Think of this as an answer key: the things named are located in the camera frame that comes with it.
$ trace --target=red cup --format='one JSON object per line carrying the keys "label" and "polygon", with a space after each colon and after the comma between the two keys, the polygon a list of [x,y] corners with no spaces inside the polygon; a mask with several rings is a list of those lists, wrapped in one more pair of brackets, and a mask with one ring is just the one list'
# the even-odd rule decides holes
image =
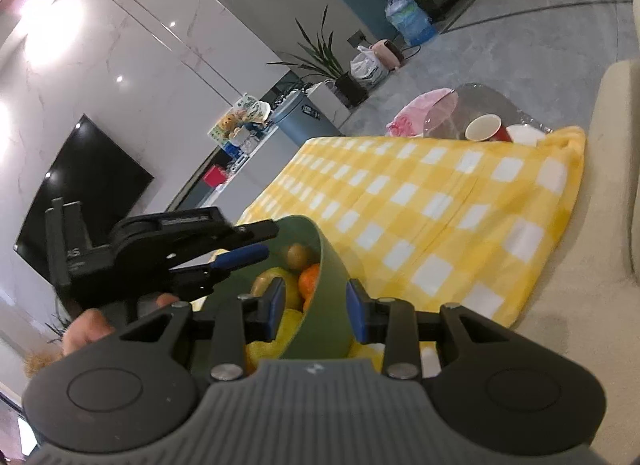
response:
{"label": "red cup", "polygon": [[466,126],[468,141],[511,141],[502,119],[497,114],[483,114]]}

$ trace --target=white plastic bag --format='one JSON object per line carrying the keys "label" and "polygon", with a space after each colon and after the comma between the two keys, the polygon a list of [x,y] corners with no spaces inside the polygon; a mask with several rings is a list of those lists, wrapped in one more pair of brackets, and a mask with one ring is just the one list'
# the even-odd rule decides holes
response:
{"label": "white plastic bag", "polygon": [[351,76],[366,90],[377,86],[389,74],[389,70],[372,50],[358,46],[358,53],[351,61]]}

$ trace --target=wall socket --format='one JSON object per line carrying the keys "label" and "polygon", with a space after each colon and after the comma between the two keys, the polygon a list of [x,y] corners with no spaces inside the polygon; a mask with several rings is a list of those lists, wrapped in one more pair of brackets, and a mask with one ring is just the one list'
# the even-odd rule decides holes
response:
{"label": "wall socket", "polygon": [[367,36],[364,35],[364,32],[362,30],[358,30],[356,33],[354,33],[353,35],[351,35],[348,39],[347,42],[349,44],[351,44],[352,47],[354,48],[358,48],[358,46],[363,45],[366,46],[367,48],[370,46],[370,42],[367,40]]}

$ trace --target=orange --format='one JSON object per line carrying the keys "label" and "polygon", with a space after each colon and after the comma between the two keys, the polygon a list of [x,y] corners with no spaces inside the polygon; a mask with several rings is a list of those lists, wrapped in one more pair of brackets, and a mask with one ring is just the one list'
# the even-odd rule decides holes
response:
{"label": "orange", "polygon": [[316,283],[320,275],[320,265],[318,263],[311,265],[300,274],[298,279],[298,291],[300,295],[308,301],[316,291]]}

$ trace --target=gray gripper base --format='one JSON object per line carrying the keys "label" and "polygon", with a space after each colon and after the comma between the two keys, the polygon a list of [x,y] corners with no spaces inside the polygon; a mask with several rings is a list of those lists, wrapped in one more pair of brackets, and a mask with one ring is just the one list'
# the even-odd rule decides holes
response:
{"label": "gray gripper base", "polygon": [[[157,416],[162,416],[158,406]],[[604,465],[587,446],[546,457],[478,447],[438,417],[415,382],[368,360],[263,361],[209,387],[191,418],[145,448],[86,455],[44,445],[28,465]]]}

